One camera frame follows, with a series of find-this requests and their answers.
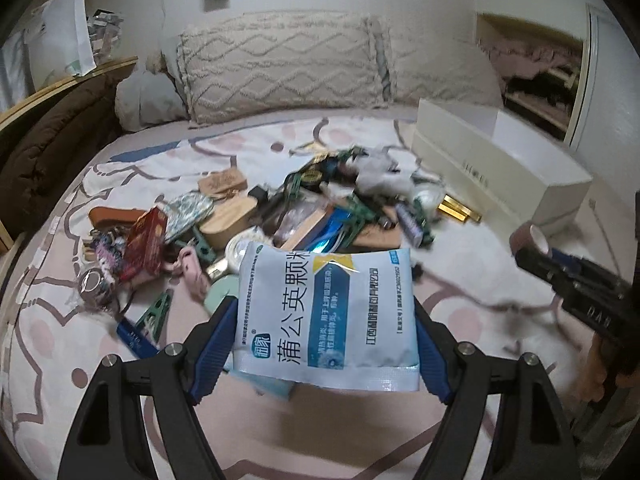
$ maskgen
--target white door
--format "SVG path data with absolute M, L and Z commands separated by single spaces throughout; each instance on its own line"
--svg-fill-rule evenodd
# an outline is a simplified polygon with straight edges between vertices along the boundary
M 632 210 L 640 189 L 640 58 L 612 16 L 589 7 L 591 57 L 571 147 Z

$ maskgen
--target patterned bedsheet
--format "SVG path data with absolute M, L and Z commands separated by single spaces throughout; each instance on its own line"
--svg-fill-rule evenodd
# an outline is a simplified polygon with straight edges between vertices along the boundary
M 81 237 L 90 229 L 89 209 L 150 208 L 194 189 L 210 171 L 229 166 L 246 175 L 250 188 L 265 182 L 277 186 L 306 161 L 290 156 L 289 149 L 313 139 L 331 148 L 385 146 L 402 167 L 416 165 L 402 146 L 397 121 L 340 117 L 184 140 L 138 162 L 88 168 L 81 185 L 51 217 L 49 234 L 14 295 L 16 316 L 1 347 L 0 420 L 38 478 L 56 477 L 67 431 L 100 359 L 110 352 L 133 359 L 115 338 L 112 321 L 82 312 L 69 301 L 81 265 Z M 445 220 L 435 235 L 430 250 L 412 250 L 426 270 L 414 288 L 423 307 L 456 338 L 477 344 L 487 354 L 537 353 L 556 389 L 567 393 L 575 379 L 580 344 L 558 323 L 558 304 L 550 288 L 519 270 L 508 249 L 483 224 Z M 142 288 L 129 319 L 136 320 L 167 286 L 175 297 L 162 344 L 182 341 L 195 324 L 207 319 L 178 278 Z M 497 403 L 490 399 L 487 405 L 467 473 L 470 479 L 481 477 Z M 222 376 L 196 411 L 230 480 L 247 475 L 391 480 L 413 477 L 444 407 L 423 384 L 420 392 L 402 394 L 299 384 L 285 402 Z M 143 399 L 143 413 L 159 478 L 170 479 L 151 398 Z

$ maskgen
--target cream pillow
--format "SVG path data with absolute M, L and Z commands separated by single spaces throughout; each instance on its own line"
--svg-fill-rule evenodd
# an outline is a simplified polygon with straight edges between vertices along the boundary
M 417 106 L 428 98 L 502 108 L 497 73 L 474 44 L 384 25 L 383 37 L 394 102 Z
M 309 11 L 244 14 L 184 32 L 178 64 L 191 119 L 381 105 L 370 29 L 367 16 Z

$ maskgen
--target round silver object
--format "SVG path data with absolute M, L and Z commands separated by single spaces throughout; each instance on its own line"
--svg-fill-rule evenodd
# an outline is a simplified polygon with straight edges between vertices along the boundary
M 535 366 L 540 362 L 540 358 L 532 352 L 524 352 L 524 354 L 522 354 L 522 358 L 529 366 Z
M 175 356 L 182 352 L 182 345 L 180 343 L 169 343 L 165 348 L 164 352 L 167 355 Z
M 458 350 L 462 355 L 471 355 L 473 352 L 476 351 L 476 347 L 473 345 L 473 343 L 463 341 L 458 345 Z
M 116 354 L 108 354 L 102 358 L 102 366 L 111 367 L 118 361 L 118 356 Z

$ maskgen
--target white box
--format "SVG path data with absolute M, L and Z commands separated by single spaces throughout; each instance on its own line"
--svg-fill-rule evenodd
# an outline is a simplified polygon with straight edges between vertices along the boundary
M 558 232 L 592 181 L 544 133 L 497 108 L 421 100 L 412 149 L 450 185 L 464 187 L 480 212 L 499 207 L 503 228 L 531 220 L 547 235 Z

